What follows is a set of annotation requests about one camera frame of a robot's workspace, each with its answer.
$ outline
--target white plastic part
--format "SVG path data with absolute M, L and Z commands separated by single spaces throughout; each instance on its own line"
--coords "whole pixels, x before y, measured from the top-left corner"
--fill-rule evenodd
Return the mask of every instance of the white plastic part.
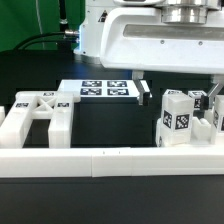
M 211 110 L 206 110 L 204 113 L 204 118 L 208 121 L 209 124 L 212 124 L 214 116 L 214 107 Z
M 2 122 L 5 120 L 5 108 L 0 107 L 0 127 L 2 125 Z
M 22 148 L 32 124 L 36 96 L 19 97 L 0 128 L 2 148 Z
M 211 143 L 215 145 L 224 144 L 224 96 L 220 95 L 215 97 Z
M 192 120 L 192 135 L 199 141 L 209 141 L 211 140 L 211 124 L 202 118 L 198 119 L 193 117 Z
M 113 0 L 86 1 L 86 18 L 79 28 L 79 47 L 74 50 L 75 54 L 83 55 L 84 57 L 99 58 L 105 20 L 114 8 L 115 4 Z
M 86 97 L 129 98 L 139 96 L 139 92 L 132 80 L 62 80 L 61 81 L 61 84 L 58 88 L 58 93 L 66 93 L 73 91 L 78 91 L 80 93 L 80 96 L 83 98 Z
M 168 145 L 189 143 L 194 100 L 179 94 L 163 95 L 160 138 Z
M 48 129 L 50 148 L 70 148 L 73 112 L 73 94 L 58 94 Z
M 200 110 L 201 97 L 207 96 L 207 93 L 203 90 L 188 91 L 188 96 L 194 99 L 194 110 Z
M 167 89 L 164 93 L 165 94 L 178 94 L 178 93 L 182 93 L 182 91 L 180 90 L 176 90 L 176 89 Z
M 224 74 L 223 30 L 223 11 L 186 27 L 163 24 L 159 9 L 117 8 L 105 22 L 100 60 L 106 68 Z
M 131 149 L 93 150 L 92 176 L 131 176 Z
M 91 177 L 90 149 L 1 149 L 0 177 Z
M 224 174 L 223 161 L 224 150 L 221 146 L 96 150 L 1 149 L 0 177 Z

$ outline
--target black square pattern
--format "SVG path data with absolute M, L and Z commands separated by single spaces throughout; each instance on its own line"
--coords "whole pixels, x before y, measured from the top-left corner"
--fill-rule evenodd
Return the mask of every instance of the black square pattern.
M 108 89 L 107 94 L 109 96 L 128 96 L 128 89 Z
M 218 127 L 218 122 L 219 122 L 219 114 L 217 113 L 217 111 L 215 111 L 214 113 L 214 118 L 213 118 L 213 124 L 215 125 L 215 127 Z
M 164 110 L 163 113 L 163 124 L 166 125 L 168 128 L 171 128 L 172 125 L 172 115 Z
M 54 93 L 44 93 L 43 96 L 54 96 Z
M 201 99 L 195 99 L 194 108 L 195 109 L 200 109 L 200 107 L 201 107 Z
M 189 127 L 190 114 L 178 115 L 176 117 L 175 130 L 187 129 Z
M 127 87 L 126 81 L 107 81 L 107 87 Z
M 102 90 L 98 88 L 95 89 L 83 88 L 81 89 L 81 95 L 87 95 L 87 96 L 102 95 Z
M 58 103 L 58 107 L 69 107 L 69 103 Z
M 16 107 L 17 108 L 26 108 L 29 106 L 29 103 L 17 103 Z
M 82 86 L 85 87 L 101 87 L 102 81 L 83 81 Z

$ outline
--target black table surface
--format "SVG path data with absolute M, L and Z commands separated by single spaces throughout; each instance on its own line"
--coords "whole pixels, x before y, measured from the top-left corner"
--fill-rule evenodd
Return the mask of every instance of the black table surface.
M 56 51 L 6 51 L 0 53 L 0 78 L 0 105 L 9 111 L 18 91 L 57 90 L 62 79 L 131 79 L 131 71 L 77 63 L 71 54 Z M 128 117 L 125 122 L 135 120 L 131 126 L 124 123 L 127 130 L 123 131 L 130 132 L 130 127 L 136 129 L 124 136 L 125 141 L 113 136 L 109 145 L 154 146 L 154 126 L 160 115 L 164 91 L 167 88 L 184 92 L 189 89 L 207 91 L 210 87 L 209 76 L 205 75 L 146 72 L 145 79 L 153 93 L 152 104 L 139 107 L 135 102 L 126 105 L 115 103 L 114 107 L 121 108 L 121 111 L 113 114 L 114 119 L 121 116 Z M 90 116 L 84 111 L 95 111 L 94 116 L 97 116 L 102 111 L 110 113 L 105 111 L 107 106 L 105 102 L 78 106 L 77 110 L 84 113 L 84 117 L 79 117 L 79 122 L 75 124 L 77 130 L 81 129 L 79 138 L 86 130 L 83 121 Z M 94 136 L 95 129 L 90 131 Z M 89 137 L 87 143 L 74 140 L 74 146 L 94 147 L 103 141 L 94 138 Z M 27 144 L 36 146 L 35 140 Z M 1 178 L 0 201 L 0 223 L 4 224 L 221 224 L 224 222 L 224 177 Z

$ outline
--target white block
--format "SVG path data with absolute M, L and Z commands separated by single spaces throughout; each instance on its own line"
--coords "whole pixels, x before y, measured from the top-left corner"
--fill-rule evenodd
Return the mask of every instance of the white block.
M 70 148 L 74 111 L 73 94 L 58 95 L 48 129 L 50 148 Z
M 194 98 L 194 99 L 201 99 L 202 95 L 207 96 L 207 93 L 204 92 L 203 90 L 188 91 L 188 96 L 190 96 L 191 98 Z
M 224 96 L 215 97 L 213 115 L 211 144 L 222 145 L 224 144 Z
M 161 126 L 160 133 L 162 146 L 164 146 L 165 142 L 167 146 L 173 146 L 189 143 L 191 140 L 191 130 L 172 132 L 166 127 Z
M 5 120 L 5 108 L 0 107 L 0 127 L 4 120 Z
M 90 149 L 1 149 L 0 177 L 91 177 Z
M 160 138 L 167 145 L 190 142 L 194 100 L 178 94 L 163 95 Z
M 99 149 L 92 155 L 92 176 L 131 176 L 131 149 Z
M 169 95 L 169 94 L 179 94 L 182 93 L 182 91 L 180 90 L 176 90 L 176 89 L 167 89 L 166 92 L 164 93 L 164 95 Z
M 206 110 L 204 113 L 204 118 L 208 121 L 209 124 L 213 123 L 213 116 L 214 116 L 214 107 L 212 110 Z
M 163 95 L 162 108 L 171 114 L 189 113 L 194 108 L 194 100 L 183 93 L 167 94 Z
M 209 124 L 209 122 L 204 118 L 199 120 L 197 117 L 193 117 L 192 135 L 194 135 L 197 140 L 210 141 L 211 140 L 211 124 Z
M 19 97 L 0 128 L 2 148 L 22 148 L 32 124 L 31 113 L 37 106 L 35 96 Z
M 205 93 L 203 90 L 193 90 L 188 91 L 188 96 L 194 99 L 194 109 L 200 110 L 201 107 L 201 96 L 207 96 L 207 93 Z

